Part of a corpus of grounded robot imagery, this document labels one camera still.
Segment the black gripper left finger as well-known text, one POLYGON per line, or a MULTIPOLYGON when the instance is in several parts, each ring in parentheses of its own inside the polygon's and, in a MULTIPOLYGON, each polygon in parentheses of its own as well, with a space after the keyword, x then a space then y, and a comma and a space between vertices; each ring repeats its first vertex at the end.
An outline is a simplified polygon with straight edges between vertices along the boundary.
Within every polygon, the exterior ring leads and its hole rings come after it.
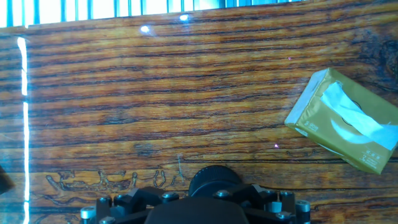
POLYGON ((100 197, 93 206, 80 210, 82 224, 145 223, 158 205, 179 199, 176 192, 155 187, 134 188, 127 194, 100 197))

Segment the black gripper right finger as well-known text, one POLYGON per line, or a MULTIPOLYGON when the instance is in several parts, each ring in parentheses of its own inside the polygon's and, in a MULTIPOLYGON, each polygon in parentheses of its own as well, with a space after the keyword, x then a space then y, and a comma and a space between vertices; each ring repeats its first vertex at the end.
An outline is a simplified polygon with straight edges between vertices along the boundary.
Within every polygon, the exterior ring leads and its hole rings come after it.
POLYGON ((297 200, 288 190, 271 190, 257 184, 239 184, 214 193, 214 198, 243 209, 249 223, 310 224, 310 202, 297 200))

